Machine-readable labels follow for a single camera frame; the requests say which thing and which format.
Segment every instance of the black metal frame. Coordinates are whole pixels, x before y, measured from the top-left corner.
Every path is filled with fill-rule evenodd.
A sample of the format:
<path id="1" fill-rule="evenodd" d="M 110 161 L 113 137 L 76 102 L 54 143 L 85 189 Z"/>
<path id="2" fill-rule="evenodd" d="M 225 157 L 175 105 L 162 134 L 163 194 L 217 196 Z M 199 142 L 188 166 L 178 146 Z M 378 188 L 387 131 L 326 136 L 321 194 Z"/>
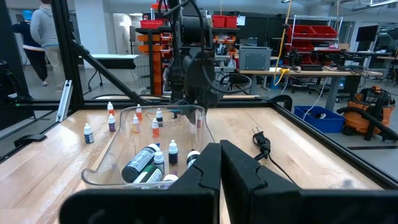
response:
<path id="1" fill-rule="evenodd" d="M 71 34 L 71 27 L 68 23 L 68 8 L 67 2 L 64 0 L 54 0 L 52 1 L 55 26 L 57 28 L 57 34 L 60 42 L 60 48 L 62 53 L 63 64 L 65 67 L 65 76 L 67 79 L 71 79 L 75 86 L 72 94 L 71 100 L 71 113 L 72 114 L 76 110 L 105 110 L 106 104 L 109 100 L 84 100 L 83 92 L 81 88 L 80 76 L 78 73 L 77 60 L 75 57 L 75 52 L 73 52 L 73 42 L 72 37 L 68 36 Z M 113 106 L 115 109 L 124 109 L 130 106 L 136 106 L 137 102 L 133 102 L 132 100 L 112 100 Z M 34 101 L 27 103 L 19 103 L 18 106 L 6 106 L 4 109 L 13 107 L 20 109 L 33 109 L 33 110 L 57 110 L 59 101 Z M 149 106 L 149 105 L 167 105 L 169 104 L 169 100 L 165 98 L 159 98 L 158 100 L 150 100 L 145 101 L 141 104 L 141 106 Z M 381 187 L 385 189 L 398 189 L 398 180 L 391 177 L 384 171 L 378 169 L 374 165 L 365 161 L 363 158 L 359 157 L 355 153 L 351 152 L 346 147 L 339 145 L 337 142 L 334 142 L 326 135 L 321 133 L 319 130 L 310 126 L 294 114 L 292 114 L 289 110 L 281 107 L 277 104 L 276 101 L 268 100 L 266 98 L 250 98 L 250 99 L 242 99 L 242 98 L 229 98 L 221 100 L 217 108 L 272 108 L 276 110 L 283 117 L 288 119 L 290 122 L 294 123 L 294 125 L 298 126 L 301 130 L 305 131 L 311 137 L 319 141 L 329 150 L 334 152 L 337 156 L 344 159 L 347 163 L 353 166 L 355 169 L 362 172 L 365 176 L 369 177 L 375 183 L 379 184 Z M 19 147 L 13 153 L 21 150 L 24 146 Z"/>

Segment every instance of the floor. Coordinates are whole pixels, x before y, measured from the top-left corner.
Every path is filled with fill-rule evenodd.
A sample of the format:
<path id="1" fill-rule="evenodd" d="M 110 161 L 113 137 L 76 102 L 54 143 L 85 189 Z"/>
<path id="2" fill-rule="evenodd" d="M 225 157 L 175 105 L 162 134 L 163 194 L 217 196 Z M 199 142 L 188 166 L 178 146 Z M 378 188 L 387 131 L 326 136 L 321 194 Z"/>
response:
<path id="1" fill-rule="evenodd" d="M 29 86 L 30 94 L 35 99 L 38 100 L 60 99 L 62 92 L 57 91 L 59 90 L 57 82 L 52 82 L 52 80 L 50 79 L 50 83 L 48 86 L 41 86 L 40 80 L 37 78 L 35 72 L 30 66 L 26 66 L 24 71 L 25 71 L 27 84 Z M 115 86 L 113 86 L 107 81 L 104 81 L 104 84 L 100 86 L 100 78 L 98 75 L 95 76 L 93 81 L 91 81 L 92 91 L 88 91 L 88 80 L 90 79 L 92 74 L 94 74 L 94 70 L 92 69 L 85 70 L 84 68 L 80 68 L 80 76 L 81 76 L 83 92 L 85 93 L 85 99 L 93 99 L 101 95 L 122 94 L 120 90 L 118 90 Z M 378 81 L 367 79 L 365 87 L 370 87 L 377 83 Z M 140 93 L 141 90 L 145 90 L 145 87 L 139 86 L 135 82 L 129 82 L 126 84 L 126 86 L 138 93 Z M 385 82 L 380 84 L 380 86 L 383 89 L 389 91 L 392 94 L 392 97 L 396 101 L 398 101 L 398 96 L 397 96 L 398 87 L 397 86 L 393 87 L 394 83 Z M 255 89 L 254 94 L 260 96 L 273 97 L 281 94 L 281 92 L 282 92 L 281 89 L 267 91 L 258 85 Z M 313 105 L 318 98 L 318 94 L 316 93 L 308 94 L 301 91 L 296 91 L 295 93 L 292 93 L 291 90 L 289 89 L 286 89 L 284 91 L 284 94 L 290 95 L 292 97 L 294 106 L 310 106 Z M 325 106 L 326 99 L 327 95 L 323 95 L 322 97 L 320 97 L 317 105 Z M 346 104 L 347 100 L 341 100 L 340 103 L 335 104 L 334 111 L 336 111 L 341 107 L 346 106 Z M 13 142 L 17 138 L 26 134 L 39 133 L 40 131 L 43 131 L 48 127 L 50 127 L 55 122 L 55 114 L 53 113 L 48 114 L 48 113 L 49 111 L 36 111 L 35 115 L 37 118 L 43 116 L 44 114 L 46 114 L 47 116 L 45 118 L 42 118 L 34 122 L 34 124 L 28 126 L 27 128 L 24 128 L 21 131 L 18 131 L 17 133 L 14 133 L 6 138 L 4 137 L 2 138 L 2 136 L 4 136 L 7 133 L 10 133 L 10 131 L 12 131 L 13 129 L 15 130 L 23 125 L 26 125 L 26 123 L 28 122 L 32 122 L 34 118 L 32 118 L 29 121 L 23 121 L 19 124 L 14 125 L 11 128 L 0 131 L 0 142 L 2 146 L 6 146 L 2 147 L 0 151 L 0 156 L 4 155 L 7 151 L 14 148 Z M 393 129 L 395 132 L 398 132 L 398 112 L 393 113 L 390 128 Z M 357 155 L 373 163 L 374 165 L 378 166 L 380 169 L 386 171 L 391 176 L 398 179 L 398 164 L 395 162 L 398 159 L 398 143 L 391 141 L 382 141 L 377 136 L 373 137 L 370 141 L 365 141 L 363 139 L 363 136 L 360 135 L 345 136 L 344 134 L 341 133 L 334 133 L 334 134 L 327 134 L 327 136 L 329 136 L 330 138 L 332 138 L 333 140 L 335 140 L 336 142 L 340 143 L 343 146 L 353 147 L 353 152 L 357 153 Z"/>

